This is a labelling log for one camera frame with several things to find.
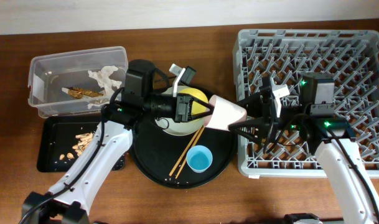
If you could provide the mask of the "brown food wrapper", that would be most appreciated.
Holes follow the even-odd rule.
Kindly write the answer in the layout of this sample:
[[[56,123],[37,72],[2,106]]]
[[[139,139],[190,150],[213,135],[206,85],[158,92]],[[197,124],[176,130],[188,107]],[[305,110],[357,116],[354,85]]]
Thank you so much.
[[[91,90],[85,90],[83,88],[78,88],[78,87],[62,88],[62,91],[76,99],[96,98],[96,97],[103,96],[103,94],[101,93],[97,93]]]

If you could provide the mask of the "pink cup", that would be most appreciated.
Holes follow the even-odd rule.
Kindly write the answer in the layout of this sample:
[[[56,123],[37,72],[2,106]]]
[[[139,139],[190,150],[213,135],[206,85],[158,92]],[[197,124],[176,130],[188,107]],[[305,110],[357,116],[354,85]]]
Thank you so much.
[[[228,131],[228,126],[247,119],[246,109],[217,95],[210,98],[209,104],[214,106],[213,113],[204,118],[204,126],[210,129]]]

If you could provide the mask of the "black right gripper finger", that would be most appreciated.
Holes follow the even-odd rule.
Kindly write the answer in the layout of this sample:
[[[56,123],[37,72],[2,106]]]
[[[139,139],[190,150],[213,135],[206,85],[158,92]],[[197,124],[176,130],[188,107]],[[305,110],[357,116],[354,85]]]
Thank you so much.
[[[250,95],[249,97],[244,98],[243,100],[238,101],[237,105],[246,109],[256,109],[262,107],[264,100],[268,101],[269,98],[270,91],[263,90],[256,92]]]
[[[249,119],[230,124],[228,130],[243,137],[258,137],[259,132],[264,131],[264,122],[259,119]]]

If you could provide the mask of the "blue cup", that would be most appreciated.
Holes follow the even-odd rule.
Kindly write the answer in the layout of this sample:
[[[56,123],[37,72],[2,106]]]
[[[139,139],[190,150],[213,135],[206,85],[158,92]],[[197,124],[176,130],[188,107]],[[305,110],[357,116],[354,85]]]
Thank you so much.
[[[190,153],[188,166],[196,173],[203,173],[213,162],[213,155],[209,148],[197,145]]]

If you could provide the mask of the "food scraps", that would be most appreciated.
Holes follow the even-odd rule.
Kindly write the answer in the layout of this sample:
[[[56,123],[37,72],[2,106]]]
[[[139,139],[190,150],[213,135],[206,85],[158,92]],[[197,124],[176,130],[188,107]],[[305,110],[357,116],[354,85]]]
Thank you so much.
[[[75,136],[75,139],[78,141],[76,145],[72,146],[73,151],[75,154],[68,152],[66,154],[61,154],[59,156],[59,160],[63,160],[64,158],[67,159],[74,159],[77,157],[80,157],[81,154],[84,152],[84,150],[88,147],[90,141],[93,139],[94,133],[84,133],[84,134],[78,134]]]

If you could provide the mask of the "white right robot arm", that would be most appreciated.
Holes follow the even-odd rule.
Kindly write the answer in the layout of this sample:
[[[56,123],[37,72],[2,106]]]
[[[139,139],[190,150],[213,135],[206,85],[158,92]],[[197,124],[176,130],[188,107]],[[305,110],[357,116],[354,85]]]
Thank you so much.
[[[237,102],[250,119],[229,125],[229,130],[261,146],[265,154],[285,131],[298,131],[323,168],[344,222],[379,223],[379,196],[362,163],[355,133],[345,118],[334,116],[334,79],[327,73],[305,73],[299,87],[299,105],[282,106],[288,86],[264,77],[259,92]]]

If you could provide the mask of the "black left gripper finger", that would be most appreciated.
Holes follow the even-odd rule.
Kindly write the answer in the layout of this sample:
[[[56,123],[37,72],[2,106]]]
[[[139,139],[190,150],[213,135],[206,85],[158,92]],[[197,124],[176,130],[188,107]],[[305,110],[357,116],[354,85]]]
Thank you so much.
[[[193,114],[189,116],[189,121],[194,121],[197,119],[203,119],[205,122],[209,122],[213,115],[212,111],[206,111],[203,113]]]
[[[206,102],[204,102],[204,101],[202,101],[202,100],[200,100],[200,99],[198,99],[198,98],[196,98],[196,97],[194,97],[192,95],[190,95],[190,97],[191,97],[192,101],[194,101],[194,102],[196,102],[196,103],[198,103],[198,104],[206,107],[208,109],[208,112],[213,113],[214,108],[215,108],[213,105],[211,105],[209,103],[206,103]]]

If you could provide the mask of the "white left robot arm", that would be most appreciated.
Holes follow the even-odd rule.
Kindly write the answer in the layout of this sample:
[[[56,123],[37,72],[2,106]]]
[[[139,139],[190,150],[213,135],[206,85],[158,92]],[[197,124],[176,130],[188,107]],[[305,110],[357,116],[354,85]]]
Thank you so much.
[[[21,223],[89,223],[89,212],[97,192],[117,161],[133,145],[136,125],[145,115],[187,123],[213,113],[214,107],[178,92],[178,84],[188,84],[196,71],[171,65],[175,80],[168,83],[171,94],[154,91],[154,75],[167,75],[148,60],[128,64],[125,84],[101,107],[101,121],[88,147],[65,175],[44,195],[31,192],[22,205]]]

